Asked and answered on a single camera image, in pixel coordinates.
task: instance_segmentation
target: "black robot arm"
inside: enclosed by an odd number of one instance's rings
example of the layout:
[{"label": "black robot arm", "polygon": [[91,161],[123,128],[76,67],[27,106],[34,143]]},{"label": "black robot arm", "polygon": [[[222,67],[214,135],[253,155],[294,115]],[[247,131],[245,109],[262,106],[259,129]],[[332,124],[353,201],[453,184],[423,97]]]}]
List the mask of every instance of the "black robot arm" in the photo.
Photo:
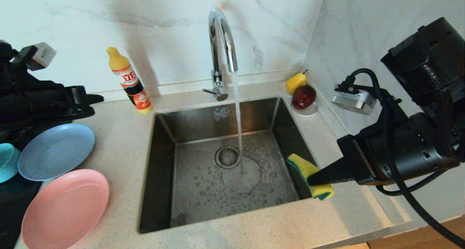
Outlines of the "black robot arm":
[{"label": "black robot arm", "polygon": [[65,87],[37,80],[28,73],[46,68],[55,54],[46,43],[18,52],[0,40],[0,132],[70,122],[95,114],[90,105],[102,102],[102,96],[88,95],[81,85]]},{"label": "black robot arm", "polygon": [[[437,232],[460,248],[465,241],[437,222],[411,192],[446,170],[464,162],[465,151],[465,41],[444,19],[420,27],[382,62],[424,113],[407,117],[397,100],[381,89],[376,75],[358,69],[335,89],[333,103],[368,115],[376,100],[382,105],[376,123],[337,140],[344,157],[310,176],[310,185],[356,181],[376,185],[390,196],[404,195],[415,211]],[[367,73],[373,87],[355,85],[355,76]],[[404,180],[432,173],[408,188]],[[383,185],[396,183],[399,191]]]}]

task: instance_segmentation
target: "cable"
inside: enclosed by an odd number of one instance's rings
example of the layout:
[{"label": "cable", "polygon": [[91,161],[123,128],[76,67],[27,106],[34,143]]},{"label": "cable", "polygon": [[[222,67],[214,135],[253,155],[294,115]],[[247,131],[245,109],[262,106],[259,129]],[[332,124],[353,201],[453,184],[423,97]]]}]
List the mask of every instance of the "cable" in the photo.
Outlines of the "cable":
[{"label": "cable", "polygon": [[[438,178],[441,174],[445,173],[447,170],[441,170],[437,171],[435,173],[430,174],[427,178],[419,181],[418,183],[410,186],[408,190],[410,192],[417,191],[418,189],[422,188],[423,186],[427,185],[428,183],[431,183],[434,179]],[[401,191],[388,191],[386,190],[382,185],[377,185],[376,188],[378,191],[382,192],[383,194],[387,196],[401,196],[402,192]]]},{"label": "cable", "polygon": [[389,169],[392,174],[392,179],[394,179],[394,181],[397,183],[400,192],[402,192],[410,206],[412,206],[412,208],[419,214],[421,218],[423,218],[425,222],[427,222],[431,227],[433,227],[433,229],[435,229],[438,233],[447,238],[449,241],[456,244],[458,247],[465,248],[465,240],[450,232],[447,228],[445,228],[438,221],[436,221],[430,214],[428,214],[428,212],[418,203],[418,201],[415,199],[415,197],[413,197],[412,193],[407,188],[407,185],[402,179],[402,176],[400,175],[400,172],[397,169],[395,162],[392,160],[391,153],[389,151],[389,113],[390,112],[388,110],[384,113],[385,121],[383,126],[383,146],[387,157],[387,165],[389,166]]},{"label": "cable", "polygon": [[465,139],[463,136],[459,141],[457,150],[452,147],[452,144],[450,144],[449,141],[449,134],[453,125],[452,96],[450,92],[445,89],[446,86],[443,80],[429,65],[422,65],[421,70],[426,77],[429,78],[428,84],[433,89],[434,96],[437,99],[437,117],[439,124],[441,125],[441,130],[439,130],[439,136],[436,144],[437,152],[442,156],[463,161],[465,153]]},{"label": "cable", "polygon": [[373,88],[375,89],[375,93],[377,94],[379,102],[384,101],[381,95],[381,88],[379,87],[379,82],[377,81],[375,72],[373,72],[372,70],[368,68],[360,68],[360,69],[355,70],[353,73],[351,73],[349,77],[355,78],[355,76],[358,75],[359,73],[366,73],[367,75],[370,76],[370,78],[372,79]]},{"label": "cable", "polygon": [[387,165],[391,171],[392,179],[396,182],[397,186],[399,187],[399,191],[404,195],[405,199],[407,199],[408,203],[412,208],[417,212],[417,214],[423,218],[427,224],[429,224],[433,229],[435,229],[438,233],[442,236],[447,238],[449,241],[453,242],[460,248],[465,248],[465,240],[460,238],[459,236],[455,235],[454,233],[450,232],[447,228],[441,225],[438,221],[436,221],[428,212],[418,203],[418,201],[413,197],[412,193],[409,191],[407,185],[405,184],[402,176],[400,175],[399,170],[397,169],[396,163],[392,159],[389,143],[390,143],[390,135],[389,135],[389,122],[390,122],[390,113],[391,110],[389,106],[387,106],[387,99],[381,97],[381,89],[379,87],[379,83],[377,81],[377,77],[375,73],[367,68],[358,69],[353,72],[350,77],[355,78],[356,75],[359,73],[367,73],[370,78],[372,79],[373,87],[375,89],[375,93],[377,97],[379,97],[379,102],[383,107],[382,113],[384,114],[384,123],[383,123],[383,147],[385,150],[385,155],[387,158]]}]

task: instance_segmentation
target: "pink plate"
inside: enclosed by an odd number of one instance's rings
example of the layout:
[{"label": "pink plate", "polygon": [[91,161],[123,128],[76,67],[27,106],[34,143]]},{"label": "pink plate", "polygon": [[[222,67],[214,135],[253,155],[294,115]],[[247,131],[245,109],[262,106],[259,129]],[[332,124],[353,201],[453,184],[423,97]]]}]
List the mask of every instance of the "pink plate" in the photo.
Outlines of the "pink plate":
[{"label": "pink plate", "polygon": [[25,213],[21,233],[29,249],[66,249],[100,221],[110,198],[103,174],[80,169],[47,185]]}]

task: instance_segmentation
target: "red apple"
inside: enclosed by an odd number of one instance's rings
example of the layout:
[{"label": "red apple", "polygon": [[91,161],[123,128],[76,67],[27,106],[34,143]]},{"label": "red apple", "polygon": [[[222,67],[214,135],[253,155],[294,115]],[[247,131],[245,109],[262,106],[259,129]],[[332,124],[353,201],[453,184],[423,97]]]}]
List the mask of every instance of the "red apple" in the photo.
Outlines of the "red apple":
[{"label": "red apple", "polygon": [[316,98],[317,92],[315,89],[309,85],[304,85],[295,90],[294,95],[292,95],[292,105],[296,109],[304,109],[314,103]]}]

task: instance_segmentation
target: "bottle label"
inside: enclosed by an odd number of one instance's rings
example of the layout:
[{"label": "bottle label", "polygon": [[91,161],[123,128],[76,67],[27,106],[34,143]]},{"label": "bottle label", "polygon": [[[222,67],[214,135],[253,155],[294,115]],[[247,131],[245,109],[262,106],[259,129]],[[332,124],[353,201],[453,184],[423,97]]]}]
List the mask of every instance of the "bottle label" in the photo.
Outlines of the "bottle label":
[{"label": "bottle label", "polygon": [[139,110],[146,109],[151,105],[150,99],[148,98],[148,95],[145,93],[145,90],[142,90],[140,93],[137,93],[135,95],[128,95],[128,97]]},{"label": "bottle label", "polygon": [[134,72],[132,66],[126,67],[125,69],[112,71],[120,78],[120,84],[124,89],[134,87],[139,82],[136,72]]}]

